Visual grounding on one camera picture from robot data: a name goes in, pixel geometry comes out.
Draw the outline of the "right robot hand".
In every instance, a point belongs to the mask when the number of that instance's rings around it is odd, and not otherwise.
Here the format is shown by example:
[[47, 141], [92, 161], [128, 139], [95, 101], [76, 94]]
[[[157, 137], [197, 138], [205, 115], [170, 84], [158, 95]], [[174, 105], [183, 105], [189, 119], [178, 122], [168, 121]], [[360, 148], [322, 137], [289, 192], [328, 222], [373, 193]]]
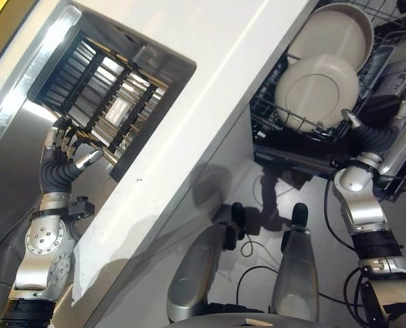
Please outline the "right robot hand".
[[355, 138], [360, 146], [358, 161], [374, 167], [383, 163], [386, 152], [394, 145], [406, 125], [406, 98], [402, 99], [397, 114], [383, 128], [374, 128], [363, 123], [352, 111], [341, 111], [344, 120], [350, 123]]

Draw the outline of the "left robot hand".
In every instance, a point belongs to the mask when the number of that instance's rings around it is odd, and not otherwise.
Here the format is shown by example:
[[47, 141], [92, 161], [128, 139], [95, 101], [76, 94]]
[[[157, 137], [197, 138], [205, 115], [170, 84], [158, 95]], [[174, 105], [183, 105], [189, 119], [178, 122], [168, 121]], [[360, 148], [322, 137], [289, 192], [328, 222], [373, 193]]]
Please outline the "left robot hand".
[[78, 147], [90, 141], [82, 137], [71, 142], [77, 131], [72, 120], [62, 116], [53, 123], [45, 137], [39, 169], [41, 210], [67, 207], [72, 183], [104, 155], [101, 149], [94, 149], [74, 160], [73, 155]]

